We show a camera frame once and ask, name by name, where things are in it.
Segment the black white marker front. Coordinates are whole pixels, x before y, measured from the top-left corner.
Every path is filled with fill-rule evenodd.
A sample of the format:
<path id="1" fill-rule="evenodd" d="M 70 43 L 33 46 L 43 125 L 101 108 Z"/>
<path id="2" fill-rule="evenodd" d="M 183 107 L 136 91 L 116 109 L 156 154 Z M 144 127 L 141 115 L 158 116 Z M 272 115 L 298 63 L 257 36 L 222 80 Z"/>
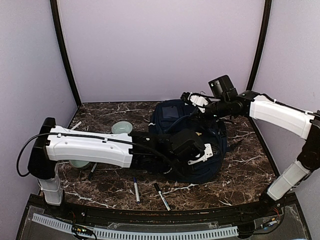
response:
<path id="1" fill-rule="evenodd" d="M 171 211 L 171 208 L 170 208 L 168 202 L 166 201 L 166 199 L 165 199 L 165 197 L 164 197 L 164 195 L 163 195 L 163 193 L 162 193 L 159 185 L 155 182 L 155 183 L 153 184 L 153 186 L 154 186 L 155 190 L 158 192 L 158 194 L 159 194 L 159 196 L 160 196 L 160 198 L 161 198 L 161 200 L 162 200 L 162 202 L 163 202 L 166 210 L 167 210 L 168 212 L 170 212 L 170 211 Z"/>

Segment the navy blue student backpack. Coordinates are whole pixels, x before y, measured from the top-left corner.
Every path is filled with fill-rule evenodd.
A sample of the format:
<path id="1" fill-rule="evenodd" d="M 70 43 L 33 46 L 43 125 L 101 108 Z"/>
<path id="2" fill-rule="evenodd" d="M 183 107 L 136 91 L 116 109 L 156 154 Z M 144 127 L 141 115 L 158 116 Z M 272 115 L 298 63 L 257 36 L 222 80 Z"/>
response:
<path id="1" fill-rule="evenodd" d="M 211 181 L 220 171 L 228 151 L 225 123 L 213 118 L 212 121 L 193 121 L 191 114 L 195 106 L 187 105 L 181 99 L 172 99 L 156 105 L 148 125 L 148 131 L 159 137 L 166 137 L 160 152 L 168 158 L 187 162 L 203 154 L 205 144 L 211 144 L 213 156 L 205 162 L 189 165 L 188 180 L 171 180 L 182 183 L 204 184 Z"/>

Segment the blue marker pen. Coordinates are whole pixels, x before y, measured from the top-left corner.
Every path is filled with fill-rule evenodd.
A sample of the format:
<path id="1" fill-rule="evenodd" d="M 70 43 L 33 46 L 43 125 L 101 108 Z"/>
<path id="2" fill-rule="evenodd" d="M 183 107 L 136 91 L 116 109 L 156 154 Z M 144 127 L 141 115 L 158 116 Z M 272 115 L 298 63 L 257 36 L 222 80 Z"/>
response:
<path id="1" fill-rule="evenodd" d="M 136 177 L 133 178 L 133 184 L 134 184 L 134 190 L 135 190 L 136 203 L 140 204 L 141 200 L 140 200 L 138 182 L 137 182 L 137 178 Z"/>

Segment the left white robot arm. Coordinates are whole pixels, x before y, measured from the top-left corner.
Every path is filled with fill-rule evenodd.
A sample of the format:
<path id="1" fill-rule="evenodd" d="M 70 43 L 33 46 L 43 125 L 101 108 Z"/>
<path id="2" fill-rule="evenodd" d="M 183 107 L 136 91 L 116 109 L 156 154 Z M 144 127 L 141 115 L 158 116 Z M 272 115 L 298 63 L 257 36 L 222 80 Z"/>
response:
<path id="1" fill-rule="evenodd" d="M 33 143 L 27 164 L 28 175 L 38 179 L 46 203 L 60 218 L 67 218 L 70 206 L 63 201 L 63 190 L 56 164 L 59 161 L 81 161 L 109 164 L 125 169 L 150 173 L 172 174 L 183 178 L 193 165 L 206 158 L 206 146 L 191 129 L 175 134 L 131 132 L 103 134 L 77 131 L 56 124 L 53 117 L 44 120 L 40 131 L 26 141 L 16 163 L 20 163 L 25 148 Z"/>

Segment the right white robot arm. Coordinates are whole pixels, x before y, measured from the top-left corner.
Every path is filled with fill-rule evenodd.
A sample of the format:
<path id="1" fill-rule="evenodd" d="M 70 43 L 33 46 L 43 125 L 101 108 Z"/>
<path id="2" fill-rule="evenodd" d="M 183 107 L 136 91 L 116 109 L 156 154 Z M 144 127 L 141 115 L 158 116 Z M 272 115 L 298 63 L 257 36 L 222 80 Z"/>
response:
<path id="1" fill-rule="evenodd" d="M 196 92 L 187 96 L 203 115 L 217 118 L 243 116 L 263 122 L 272 128 L 273 133 L 276 129 L 286 131 L 288 135 L 300 138 L 303 144 L 296 151 L 298 156 L 267 187 L 255 205 L 255 213 L 266 217 L 274 210 L 276 201 L 320 168 L 320 113 L 287 105 L 266 93 L 252 90 L 239 93 L 228 75 L 208 84 L 211 96 Z"/>

